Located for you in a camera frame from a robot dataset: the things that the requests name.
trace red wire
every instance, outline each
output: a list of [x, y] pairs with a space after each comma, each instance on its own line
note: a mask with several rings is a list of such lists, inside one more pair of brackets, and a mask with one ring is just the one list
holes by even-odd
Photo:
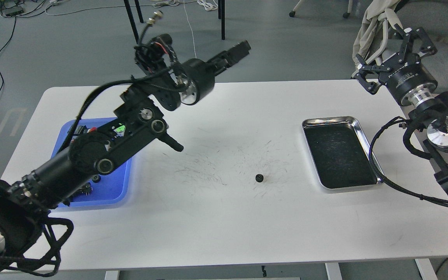
[[164, 53], [169, 54], [162, 44], [160, 44], [159, 42], [155, 42], [155, 44], [159, 45], [163, 49]]

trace black table leg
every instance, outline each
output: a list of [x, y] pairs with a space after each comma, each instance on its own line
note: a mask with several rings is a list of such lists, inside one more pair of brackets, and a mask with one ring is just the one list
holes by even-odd
[[226, 0], [220, 0], [220, 38], [226, 39]]
[[134, 0], [136, 4], [137, 16], [139, 16], [139, 22], [144, 23], [143, 14], [141, 14], [141, 6], [139, 5], [139, 0]]
[[136, 23], [134, 22], [134, 17], [132, 16], [132, 10], [130, 9], [129, 0], [124, 0], [124, 5], [126, 5], [126, 11], [128, 12], [129, 22], [131, 23], [132, 33], [134, 33], [134, 38], [136, 39], [136, 43], [139, 39], [139, 35], [137, 34]]
[[217, 0], [217, 15], [221, 19], [221, 0]]

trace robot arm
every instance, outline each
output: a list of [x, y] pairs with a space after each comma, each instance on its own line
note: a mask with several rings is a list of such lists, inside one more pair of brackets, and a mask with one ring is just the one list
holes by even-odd
[[[448, 92], [433, 96], [437, 81], [421, 64], [421, 59], [437, 53], [434, 44], [422, 28], [402, 30], [395, 25], [402, 44], [397, 53], [391, 55], [380, 66], [367, 65], [357, 55], [360, 65], [355, 78], [371, 94], [376, 94], [381, 86], [386, 86], [399, 106], [413, 106], [409, 113], [410, 122], [404, 133], [403, 142], [412, 154], [424, 159], [433, 159], [441, 169], [434, 176], [448, 195], [448, 164], [438, 151], [448, 153]], [[413, 53], [414, 41], [419, 39], [419, 53]], [[378, 82], [368, 82], [368, 74], [377, 74]], [[411, 145], [410, 138], [415, 130], [426, 130], [423, 142], [428, 152]]]
[[[114, 111], [116, 119], [70, 143], [83, 107], [55, 157], [11, 185], [0, 180], [0, 271], [19, 270], [46, 277], [57, 273], [60, 248], [70, 237], [73, 224], [67, 219], [48, 217], [50, 209], [67, 201], [93, 175], [112, 173], [154, 139], [182, 151], [183, 146], [167, 134], [163, 113], [149, 96], [157, 98], [167, 110], [175, 110], [180, 103], [193, 105], [213, 89], [215, 76], [250, 50], [244, 41], [207, 62], [194, 58], [179, 63], [171, 44], [170, 36], [163, 34], [136, 47], [136, 62], [148, 76], [132, 79], [132, 85], [121, 94], [124, 103]], [[165, 54], [171, 57], [170, 67], [163, 62]], [[99, 87], [97, 94], [106, 87]], [[92, 99], [89, 96], [85, 104]], [[126, 128], [124, 136], [114, 132], [120, 126]], [[54, 225], [67, 228], [60, 238], [53, 232]], [[41, 259], [24, 258], [23, 254], [42, 234], [50, 244], [49, 251]], [[17, 268], [11, 267], [12, 263], [17, 263]], [[44, 275], [34, 272], [45, 264], [53, 265], [54, 270]]]

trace metal tray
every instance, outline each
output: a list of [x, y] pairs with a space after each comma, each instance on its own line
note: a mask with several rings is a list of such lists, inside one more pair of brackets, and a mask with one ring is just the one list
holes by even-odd
[[[368, 140], [355, 117], [306, 119], [302, 128], [324, 188], [339, 190], [382, 183], [369, 165]], [[373, 158], [382, 172], [374, 154]]]

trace beige cloth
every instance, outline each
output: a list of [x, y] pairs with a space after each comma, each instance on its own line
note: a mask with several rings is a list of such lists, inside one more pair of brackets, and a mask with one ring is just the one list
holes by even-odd
[[378, 16], [382, 14], [385, 9], [395, 9], [399, 2], [400, 0], [373, 0], [369, 5], [364, 13], [362, 25], [353, 44], [352, 60], [356, 66], [359, 65], [359, 61], [355, 58], [355, 55], [359, 53], [362, 57], [366, 56], [377, 30], [380, 28]]

